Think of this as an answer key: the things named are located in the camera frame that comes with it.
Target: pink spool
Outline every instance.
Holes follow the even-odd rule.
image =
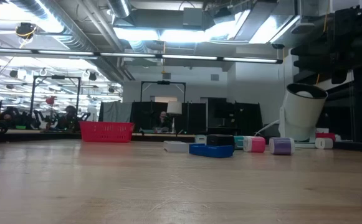
[[[243,150],[245,152],[260,152],[265,151],[265,139],[256,136],[244,136]]]

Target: red object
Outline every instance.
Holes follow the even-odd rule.
[[[55,104],[55,97],[54,96],[50,96],[48,97],[45,102],[48,104],[48,105],[53,105]]]
[[[80,121],[85,142],[130,142],[133,123]]]
[[[317,138],[330,138],[333,142],[336,141],[336,134],[333,133],[317,133]]]

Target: tape roll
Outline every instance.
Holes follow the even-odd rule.
[[[317,138],[315,147],[317,149],[333,149],[333,140],[330,138]]]
[[[244,136],[243,150],[245,152],[264,152],[265,139],[256,136]]]
[[[273,155],[292,155],[295,152],[294,140],[292,138],[270,138],[269,149]]]

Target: blue box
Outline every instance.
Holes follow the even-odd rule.
[[[189,153],[197,156],[227,158],[233,156],[233,146],[206,146],[205,144],[190,144]]]

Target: lampshade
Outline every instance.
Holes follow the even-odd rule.
[[[169,101],[167,106],[168,114],[182,114],[182,103],[178,101]]]
[[[280,135],[296,141],[315,136],[315,125],[327,96],[327,92],[313,85],[289,84],[280,110]]]

